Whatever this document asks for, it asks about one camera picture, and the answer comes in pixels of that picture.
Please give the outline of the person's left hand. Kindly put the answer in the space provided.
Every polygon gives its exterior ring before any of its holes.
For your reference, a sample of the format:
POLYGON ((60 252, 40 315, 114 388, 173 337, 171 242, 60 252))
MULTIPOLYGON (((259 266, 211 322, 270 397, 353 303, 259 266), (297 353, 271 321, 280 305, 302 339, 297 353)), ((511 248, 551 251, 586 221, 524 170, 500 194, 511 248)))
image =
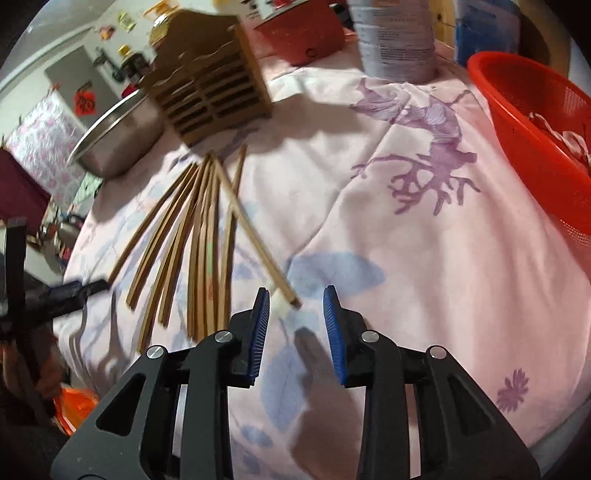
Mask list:
MULTIPOLYGON (((34 330, 32 332, 32 341, 39 368, 35 390, 44 400, 53 400, 60 395, 64 368, 52 328, 44 325, 34 330)), ((11 394, 17 398, 24 399, 23 388, 17 374, 20 357, 21 355, 15 342, 1 343, 4 384, 11 394)))

